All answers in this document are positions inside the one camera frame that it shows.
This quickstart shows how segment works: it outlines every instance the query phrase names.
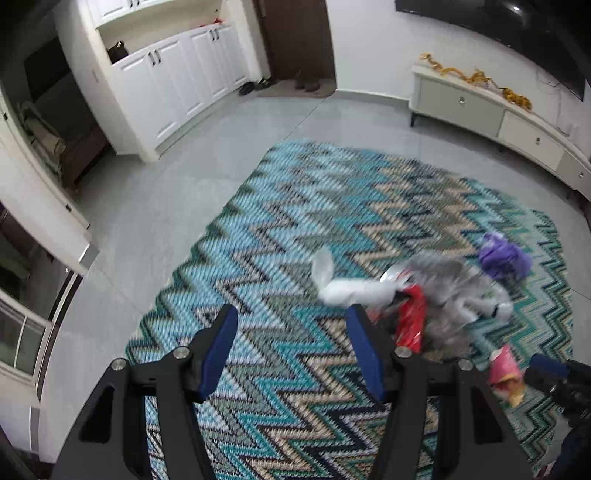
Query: white wall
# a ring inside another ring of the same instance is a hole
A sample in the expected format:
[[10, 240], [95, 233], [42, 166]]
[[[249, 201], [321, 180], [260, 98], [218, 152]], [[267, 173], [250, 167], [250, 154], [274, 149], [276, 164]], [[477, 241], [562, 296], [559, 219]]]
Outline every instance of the white wall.
[[[54, 10], [53, 18], [70, 70], [92, 114], [118, 154], [137, 153], [135, 135], [125, 120], [108, 86], [103, 66], [95, 56], [96, 41], [100, 35], [89, 35], [83, 15], [75, 0], [63, 0]], [[106, 53], [102, 52], [109, 63]]]
[[31, 407], [0, 397], [0, 425], [14, 448], [31, 450], [29, 428]]
[[11, 215], [64, 265], [85, 274], [79, 259], [88, 247], [90, 233], [27, 161], [4, 120], [0, 121], [0, 172], [0, 201]]
[[251, 80], [269, 77], [271, 69], [252, 0], [224, 0], [221, 13], [236, 28]]
[[394, 0], [326, 0], [339, 90], [378, 93], [408, 99], [413, 91], [410, 67], [423, 52], [444, 66], [465, 73], [484, 70], [501, 86], [527, 96], [534, 113], [568, 130], [578, 125], [572, 140], [591, 155], [591, 89], [585, 102], [556, 82], [543, 69], [490, 38], [445, 22], [396, 11]]

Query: rug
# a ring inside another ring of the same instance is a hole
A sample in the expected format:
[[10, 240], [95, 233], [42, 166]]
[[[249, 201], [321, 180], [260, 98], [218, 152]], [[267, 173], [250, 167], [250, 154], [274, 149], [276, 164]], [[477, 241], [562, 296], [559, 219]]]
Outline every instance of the rug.
[[[226, 302], [239, 331], [220, 384], [198, 419], [218, 479], [365, 479], [388, 409], [368, 394], [343, 310], [316, 300], [311, 255], [328, 245], [336, 275], [377, 277], [420, 249], [475, 262], [501, 231], [534, 259], [509, 285], [508, 325], [473, 324], [473, 361], [509, 342], [523, 367], [537, 352], [571, 355], [571, 307], [558, 234], [542, 212], [415, 159], [311, 141], [272, 147], [157, 296], [126, 354], [154, 361], [210, 325]], [[532, 466], [558, 415], [528, 390], [506, 413]], [[437, 431], [429, 405], [417, 476], [428, 478]], [[157, 406], [147, 399], [154, 478], [166, 479]]]
[[336, 90], [334, 79], [320, 79], [320, 88], [315, 92], [306, 92], [303, 89], [296, 90], [295, 80], [281, 80], [265, 90], [257, 92], [259, 97], [283, 97], [283, 98], [326, 98]]

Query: wooden door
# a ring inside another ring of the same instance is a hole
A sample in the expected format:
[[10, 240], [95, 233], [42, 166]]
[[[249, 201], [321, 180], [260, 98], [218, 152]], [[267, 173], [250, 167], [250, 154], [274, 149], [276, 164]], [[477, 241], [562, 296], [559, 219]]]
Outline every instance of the wooden door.
[[324, 0], [254, 2], [271, 73], [277, 79], [294, 78], [299, 70], [304, 76], [335, 78], [335, 60]]

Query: purple cloth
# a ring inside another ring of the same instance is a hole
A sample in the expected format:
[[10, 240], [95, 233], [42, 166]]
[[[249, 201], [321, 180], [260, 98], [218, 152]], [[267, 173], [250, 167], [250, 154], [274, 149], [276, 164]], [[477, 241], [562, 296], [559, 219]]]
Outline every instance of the purple cloth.
[[478, 260], [486, 273], [495, 280], [511, 276], [520, 280], [527, 276], [532, 259], [521, 248], [497, 232], [486, 233], [484, 240]]

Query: black shoe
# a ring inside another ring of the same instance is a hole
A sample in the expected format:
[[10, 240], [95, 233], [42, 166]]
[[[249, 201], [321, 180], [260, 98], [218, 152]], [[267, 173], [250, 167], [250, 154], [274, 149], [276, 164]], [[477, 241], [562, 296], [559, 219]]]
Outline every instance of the black shoe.
[[264, 90], [269, 88], [271, 85], [275, 83], [275, 79], [273, 77], [265, 78], [263, 77], [259, 83], [255, 85], [255, 90]]
[[244, 85], [240, 87], [239, 94], [240, 96], [248, 95], [255, 89], [254, 82], [246, 82]]

